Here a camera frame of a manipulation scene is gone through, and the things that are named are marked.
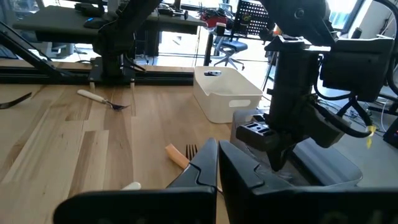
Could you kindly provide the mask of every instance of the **bin handle hole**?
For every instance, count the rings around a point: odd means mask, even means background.
[[[229,107],[243,107],[243,106],[249,106],[250,105],[250,100],[231,100],[229,102]]]

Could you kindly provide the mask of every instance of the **wooden tabletop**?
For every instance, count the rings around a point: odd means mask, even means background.
[[[166,145],[185,153],[186,144],[229,139],[229,126],[206,119],[191,86],[97,86],[96,94],[131,105],[122,112],[77,95],[79,89],[89,87],[0,85],[0,102],[33,93],[0,110],[0,223],[51,223],[54,208],[80,192],[133,181],[163,189],[182,171]],[[220,195],[217,223],[228,223]]]

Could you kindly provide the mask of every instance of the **fork tines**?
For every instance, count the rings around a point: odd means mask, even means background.
[[[193,157],[195,157],[196,153],[198,153],[198,148],[196,144],[187,144],[185,147],[185,157],[191,161]]]

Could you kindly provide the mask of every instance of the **fork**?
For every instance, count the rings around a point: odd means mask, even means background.
[[[196,144],[190,144],[185,147],[185,157],[189,159],[189,161],[191,161],[193,157],[195,157],[196,153],[198,153],[198,148]]]
[[[189,161],[191,161],[195,157],[196,153],[198,153],[198,148],[196,144],[187,144],[187,146],[185,146],[185,157]],[[222,196],[224,196],[223,189],[221,189],[219,186],[217,186],[217,191]]]

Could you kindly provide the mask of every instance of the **red object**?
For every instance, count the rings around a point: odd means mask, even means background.
[[[222,22],[226,24],[227,18],[226,17],[218,17],[218,16],[213,16],[208,19],[205,19],[206,16],[201,16],[201,20],[207,22],[207,28],[212,28],[216,27],[217,22]]]

